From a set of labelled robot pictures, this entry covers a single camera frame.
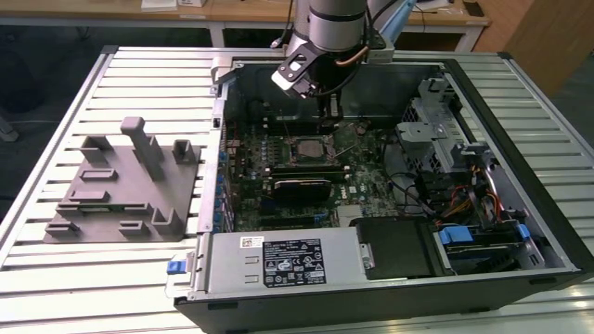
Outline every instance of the power supply label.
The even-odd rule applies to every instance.
[[[321,239],[263,243],[263,284],[293,287],[326,283]]]

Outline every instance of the blue release tab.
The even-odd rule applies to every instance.
[[[529,231],[529,228],[526,227],[526,225],[524,225],[524,224],[518,225],[518,232],[520,232],[520,235],[522,236],[522,239],[525,241],[530,239],[530,231]]]
[[[167,275],[181,275],[186,273],[186,260],[167,262]]]
[[[450,226],[440,231],[442,244],[456,244],[458,242],[473,242],[473,234],[466,226]]]

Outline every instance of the aluminum extrusion table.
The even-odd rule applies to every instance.
[[[0,333],[201,333],[177,312],[166,289],[166,263],[195,247],[201,209],[201,165],[187,237],[177,243],[43,244],[45,227],[66,195],[83,155],[86,135],[113,144],[126,116],[147,120],[145,130],[170,145],[189,138],[209,162],[218,141],[209,135],[211,65],[217,56],[279,56],[269,49],[121,47],[91,70],[26,186],[0,225]],[[496,54],[398,52],[398,58],[456,58],[520,151],[534,168],[586,245],[594,247],[594,151],[514,61]],[[481,138],[469,119],[470,128]],[[173,276],[173,291],[190,277]],[[302,328],[283,333],[586,333],[594,328],[592,283],[545,292],[492,312]]]

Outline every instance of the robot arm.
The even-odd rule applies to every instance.
[[[273,80],[289,95],[318,98],[322,126],[333,126],[344,118],[341,91],[374,48],[374,22],[393,13],[381,29],[394,44],[416,3],[417,0],[370,0],[372,13],[368,0],[298,0],[291,54]]]

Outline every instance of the wooden desk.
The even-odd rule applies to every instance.
[[[289,14],[287,0],[213,0],[209,19],[218,22],[217,29],[283,29]],[[408,33],[452,33],[462,35],[457,51],[472,51],[484,28],[492,24],[488,17],[470,16],[462,0],[456,0],[453,9],[413,13],[405,27]]]
[[[0,0],[0,24],[31,26],[119,26],[207,28],[213,46],[225,47],[225,29],[283,29],[286,0],[209,0],[205,7],[179,6],[173,12],[143,13],[142,0]],[[462,0],[456,0],[462,8]],[[470,51],[486,17],[464,14],[413,13],[405,27],[410,33],[462,35],[457,51]]]
[[[145,13],[141,11],[142,0],[0,0],[0,16],[174,20],[183,19],[183,15],[197,15],[209,19],[213,2],[207,1],[205,7],[179,6],[173,12]]]

